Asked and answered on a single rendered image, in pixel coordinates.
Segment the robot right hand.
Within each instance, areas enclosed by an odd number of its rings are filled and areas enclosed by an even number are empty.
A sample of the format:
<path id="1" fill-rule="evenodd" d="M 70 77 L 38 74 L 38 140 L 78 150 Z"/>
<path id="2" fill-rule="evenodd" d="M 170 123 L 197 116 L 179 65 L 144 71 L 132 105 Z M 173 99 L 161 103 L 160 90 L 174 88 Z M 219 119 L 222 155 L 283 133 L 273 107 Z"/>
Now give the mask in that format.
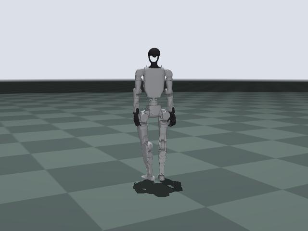
<path id="1" fill-rule="evenodd" d="M 174 126 L 176 124 L 176 117 L 174 115 L 175 113 L 175 109 L 174 107 L 172 108 L 172 112 L 169 112 L 170 113 L 170 118 L 167 120 L 167 122 L 170 120 L 170 124 L 168 126 Z"/>

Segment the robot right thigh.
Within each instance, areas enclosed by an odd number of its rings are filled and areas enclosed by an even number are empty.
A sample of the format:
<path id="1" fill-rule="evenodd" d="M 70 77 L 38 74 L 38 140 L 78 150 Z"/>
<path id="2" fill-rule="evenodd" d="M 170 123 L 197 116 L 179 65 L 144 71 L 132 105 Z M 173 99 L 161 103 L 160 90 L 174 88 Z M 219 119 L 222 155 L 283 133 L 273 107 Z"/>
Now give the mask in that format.
<path id="1" fill-rule="evenodd" d="M 158 149 L 164 150 L 166 134 L 167 134 L 167 127 L 168 127 L 167 120 L 170 118 L 170 113 L 165 109 L 161 109 L 161 111 L 162 111 L 162 115 L 158 117 L 158 126 L 159 126 Z"/>

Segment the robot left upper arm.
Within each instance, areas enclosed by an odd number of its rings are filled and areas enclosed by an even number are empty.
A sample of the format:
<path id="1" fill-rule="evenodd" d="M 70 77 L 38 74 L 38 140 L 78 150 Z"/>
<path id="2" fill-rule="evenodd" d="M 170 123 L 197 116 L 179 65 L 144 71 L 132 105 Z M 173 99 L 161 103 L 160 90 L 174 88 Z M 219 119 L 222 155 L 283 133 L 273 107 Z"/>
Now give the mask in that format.
<path id="1" fill-rule="evenodd" d="M 144 74 L 145 68 L 137 69 L 135 73 L 135 89 L 136 89 L 136 95 L 141 94 L 141 80 L 142 76 Z"/>

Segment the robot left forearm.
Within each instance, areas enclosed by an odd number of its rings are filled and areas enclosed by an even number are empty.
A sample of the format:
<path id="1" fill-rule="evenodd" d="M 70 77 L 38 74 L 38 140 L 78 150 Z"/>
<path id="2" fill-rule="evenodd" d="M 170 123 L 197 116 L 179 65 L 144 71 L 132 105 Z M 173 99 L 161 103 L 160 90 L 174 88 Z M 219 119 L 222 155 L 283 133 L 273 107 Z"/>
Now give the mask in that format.
<path id="1" fill-rule="evenodd" d="M 136 113 L 136 109 L 139 109 L 140 96 L 136 95 L 136 89 L 133 89 L 133 112 Z M 140 109 L 139 109 L 140 110 Z"/>

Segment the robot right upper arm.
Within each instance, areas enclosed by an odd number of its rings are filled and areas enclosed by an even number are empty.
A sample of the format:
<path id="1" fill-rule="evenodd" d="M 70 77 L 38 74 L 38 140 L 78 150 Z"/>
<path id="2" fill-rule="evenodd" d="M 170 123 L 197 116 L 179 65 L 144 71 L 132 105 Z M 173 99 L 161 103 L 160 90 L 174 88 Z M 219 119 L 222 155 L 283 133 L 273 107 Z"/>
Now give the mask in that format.
<path id="1" fill-rule="evenodd" d="M 172 85 L 173 85 L 172 76 L 173 76 L 173 74 L 169 69 L 164 69 L 164 70 L 165 70 L 166 85 L 167 85 L 167 88 L 165 89 L 165 94 L 170 95 L 170 94 L 172 94 Z"/>

